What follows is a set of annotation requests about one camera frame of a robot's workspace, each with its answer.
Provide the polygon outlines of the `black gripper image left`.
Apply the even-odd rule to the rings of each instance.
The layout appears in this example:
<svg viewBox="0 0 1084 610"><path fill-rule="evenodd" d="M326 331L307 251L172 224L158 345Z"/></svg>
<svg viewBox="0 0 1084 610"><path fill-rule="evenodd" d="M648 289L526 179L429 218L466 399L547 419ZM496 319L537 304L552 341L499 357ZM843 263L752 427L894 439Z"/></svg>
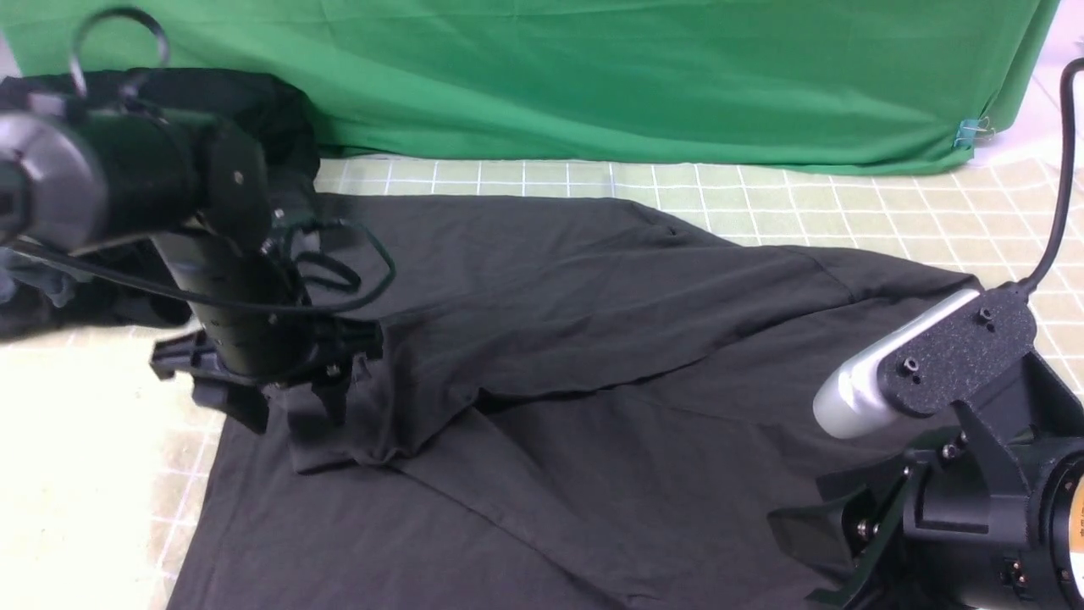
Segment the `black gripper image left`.
<svg viewBox="0 0 1084 610"><path fill-rule="evenodd" d="M291 428L337 428L345 421L354 362L382 355L383 333L374 321L255 317L155 343L150 367L160 380L188 374L196 405L263 434L266 387L291 387Z"/></svg>

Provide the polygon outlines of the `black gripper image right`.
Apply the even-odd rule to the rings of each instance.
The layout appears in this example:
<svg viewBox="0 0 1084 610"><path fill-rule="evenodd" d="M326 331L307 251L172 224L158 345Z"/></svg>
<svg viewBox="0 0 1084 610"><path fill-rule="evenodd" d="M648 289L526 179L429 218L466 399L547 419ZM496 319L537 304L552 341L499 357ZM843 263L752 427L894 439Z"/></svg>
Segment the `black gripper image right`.
<svg viewBox="0 0 1084 610"><path fill-rule="evenodd" d="M1029 352L954 406L959 426L817 480L769 514L785 555L828 580L800 609L1064 609L1068 387Z"/></svg>

